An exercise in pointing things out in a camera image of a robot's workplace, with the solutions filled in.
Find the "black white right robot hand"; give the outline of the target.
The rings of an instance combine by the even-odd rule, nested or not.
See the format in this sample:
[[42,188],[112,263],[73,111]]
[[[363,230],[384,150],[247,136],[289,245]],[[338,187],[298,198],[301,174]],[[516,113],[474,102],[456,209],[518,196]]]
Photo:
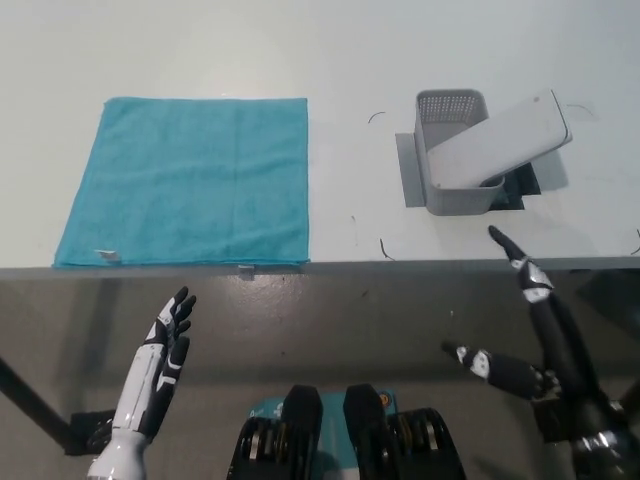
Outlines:
[[575,441],[627,427],[623,414],[602,390],[591,357],[572,314],[554,293],[546,273],[497,227],[490,237],[516,271],[536,338],[540,366],[504,354],[444,341],[442,350],[487,384],[528,401],[547,441]]

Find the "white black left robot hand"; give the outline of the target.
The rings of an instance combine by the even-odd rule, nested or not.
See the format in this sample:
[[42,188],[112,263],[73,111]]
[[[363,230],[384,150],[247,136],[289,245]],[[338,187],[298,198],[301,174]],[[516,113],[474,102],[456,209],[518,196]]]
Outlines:
[[184,286],[153,320],[130,365],[113,418],[113,430],[152,441],[158,434],[181,376],[191,339],[189,316],[196,297]]

